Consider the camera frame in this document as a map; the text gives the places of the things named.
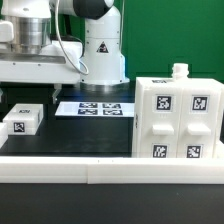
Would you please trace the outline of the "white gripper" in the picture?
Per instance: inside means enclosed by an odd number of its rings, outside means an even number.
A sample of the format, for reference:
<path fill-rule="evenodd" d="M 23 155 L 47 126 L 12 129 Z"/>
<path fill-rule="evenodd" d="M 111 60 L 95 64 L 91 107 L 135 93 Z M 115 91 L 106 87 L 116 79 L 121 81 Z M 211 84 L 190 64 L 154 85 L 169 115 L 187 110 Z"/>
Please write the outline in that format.
<path fill-rule="evenodd" d="M 39 54 L 10 52 L 0 45 L 0 82 L 54 84 L 52 102 L 56 104 L 62 84 L 76 84 L 79 79 L 79 73 L 67 61 L 57 41 Z"/>

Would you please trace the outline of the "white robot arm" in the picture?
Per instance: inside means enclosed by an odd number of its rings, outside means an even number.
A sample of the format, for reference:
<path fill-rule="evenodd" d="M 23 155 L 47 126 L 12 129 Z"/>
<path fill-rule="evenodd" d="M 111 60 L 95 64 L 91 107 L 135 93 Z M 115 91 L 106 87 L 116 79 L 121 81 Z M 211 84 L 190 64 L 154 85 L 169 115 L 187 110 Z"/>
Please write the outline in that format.
<path fill-rule="evenodd" d="M 114 0 L 2 0 L 0 84 L 125 85 L 122 31 Z"/>

